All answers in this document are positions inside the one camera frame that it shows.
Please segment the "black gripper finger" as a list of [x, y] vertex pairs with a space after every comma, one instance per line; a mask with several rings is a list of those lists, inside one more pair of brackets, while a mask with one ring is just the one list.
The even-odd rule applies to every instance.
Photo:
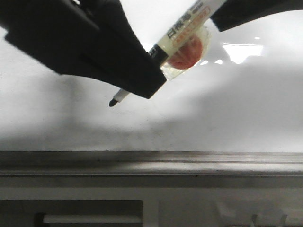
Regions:
[[118, 0], [3, 0], [5, 40], [60, 75], [151, 98], [166, 82]]
[[302, 9], [302, 0], [228, 0], [211, 20], [223, 32], [272, 14]]

